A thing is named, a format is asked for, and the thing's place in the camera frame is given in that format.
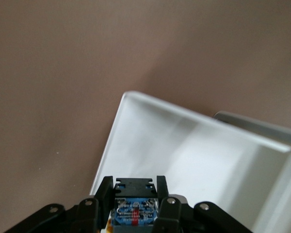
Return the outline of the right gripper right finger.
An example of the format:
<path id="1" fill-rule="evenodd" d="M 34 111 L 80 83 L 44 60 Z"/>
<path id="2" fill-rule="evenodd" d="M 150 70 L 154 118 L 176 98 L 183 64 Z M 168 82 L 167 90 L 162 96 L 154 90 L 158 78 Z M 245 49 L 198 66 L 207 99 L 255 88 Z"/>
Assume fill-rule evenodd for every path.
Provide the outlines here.
<path id="1" fill-rule="evenodd" d="M 221 209 L 202 201 L 191 207 L 169 195 L 165 176 L 157 176 L 158 218 L 153 233 L 250 233 L 251 231 Z"/>

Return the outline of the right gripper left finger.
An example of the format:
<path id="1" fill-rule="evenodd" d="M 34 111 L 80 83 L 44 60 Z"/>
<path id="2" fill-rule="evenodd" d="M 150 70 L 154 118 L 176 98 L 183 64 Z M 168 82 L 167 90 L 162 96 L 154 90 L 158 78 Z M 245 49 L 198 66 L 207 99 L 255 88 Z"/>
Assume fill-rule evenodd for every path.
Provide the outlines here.
<path id="1" fill-rule="evenodd" d="M 97 192 L 70 209 L 49 204 L 7 230 L 8 233 L 99 233 L 113 207 L 113 177 L 104 177 Z"/>

